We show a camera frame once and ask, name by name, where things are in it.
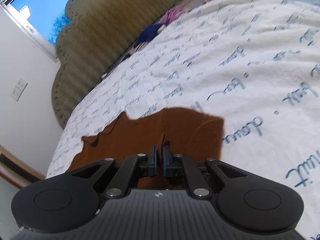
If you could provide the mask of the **brown knitted garment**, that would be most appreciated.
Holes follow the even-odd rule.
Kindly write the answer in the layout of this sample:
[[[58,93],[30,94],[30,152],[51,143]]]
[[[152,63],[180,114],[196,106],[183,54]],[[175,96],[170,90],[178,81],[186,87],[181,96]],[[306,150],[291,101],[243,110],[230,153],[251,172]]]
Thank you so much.
[[[219,159],[223,127],[223,118],[187,108],[164,108],[139,119],[121,112],[97,135],[81,138],[82,151],[69,170],[107,157],[122,162],[134,154],[148,154],[151,146],[161,154],[163,145],[169,146],[171,154],[188,155],[198,163],[210,157]]]

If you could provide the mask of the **navy blue small garment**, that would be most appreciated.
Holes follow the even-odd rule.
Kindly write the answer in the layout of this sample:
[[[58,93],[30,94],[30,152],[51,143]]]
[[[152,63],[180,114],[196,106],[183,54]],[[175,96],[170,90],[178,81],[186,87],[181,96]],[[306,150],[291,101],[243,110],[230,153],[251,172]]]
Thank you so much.
[[[157,36],[158,30],[163,25],[164,25],[163,23],[160,23],[160,24],[154,24],[146,27],[136,39],[133,47],[136,48],[141,43],[152,41]]]

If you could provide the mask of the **white script-print bed quilt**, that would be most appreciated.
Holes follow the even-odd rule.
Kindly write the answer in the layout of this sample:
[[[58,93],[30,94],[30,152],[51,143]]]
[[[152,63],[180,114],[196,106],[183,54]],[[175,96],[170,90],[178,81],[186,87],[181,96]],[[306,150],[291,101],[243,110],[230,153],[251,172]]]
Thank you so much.
[[[213,0],[169,25],[82,100],[47,176],[120,112],[185,107],[225,121],[223,161],[295,189],[319,239],[319,0]]]

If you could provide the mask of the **purple small garment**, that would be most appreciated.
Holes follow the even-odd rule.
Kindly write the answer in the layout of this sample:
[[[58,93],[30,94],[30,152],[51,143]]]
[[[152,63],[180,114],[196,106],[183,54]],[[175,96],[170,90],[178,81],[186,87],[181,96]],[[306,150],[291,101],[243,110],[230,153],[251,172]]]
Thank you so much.
[[[168,10],[157,23],[169,25],[187,12],[187,9],[183,9],[181,7],[173,7]]]

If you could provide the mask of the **olive green padded headboard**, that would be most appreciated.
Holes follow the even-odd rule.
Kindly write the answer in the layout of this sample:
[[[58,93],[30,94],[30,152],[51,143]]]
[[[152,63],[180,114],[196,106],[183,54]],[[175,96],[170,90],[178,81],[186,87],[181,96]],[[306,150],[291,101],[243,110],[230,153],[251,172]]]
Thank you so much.
[[[181,1],[68,1],[65,13],[70,22],[56,39],[61,66],[52,86],[52,106],[61,127],[139,34]]]

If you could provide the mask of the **window with blue sky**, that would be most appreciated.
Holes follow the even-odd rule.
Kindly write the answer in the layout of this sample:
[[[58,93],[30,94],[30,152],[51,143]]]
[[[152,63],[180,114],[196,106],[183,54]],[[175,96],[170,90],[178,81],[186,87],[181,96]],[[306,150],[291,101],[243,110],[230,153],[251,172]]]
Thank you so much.
[[[70,22],[65,8],[69,0],[1,0],[1,9],[52,60],[57,61],[55,43]]]

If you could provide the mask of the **white wall socket plate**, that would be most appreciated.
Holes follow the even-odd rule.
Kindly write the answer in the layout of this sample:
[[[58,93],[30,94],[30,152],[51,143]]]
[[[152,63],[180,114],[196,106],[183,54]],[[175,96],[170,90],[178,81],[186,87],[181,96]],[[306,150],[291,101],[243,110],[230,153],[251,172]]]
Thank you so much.
[[[18,101],[27,85],[28,85],[27,81],[25,81],[23,78],[20,77],[16,85],[12,89],[10,96],[15,101]]]

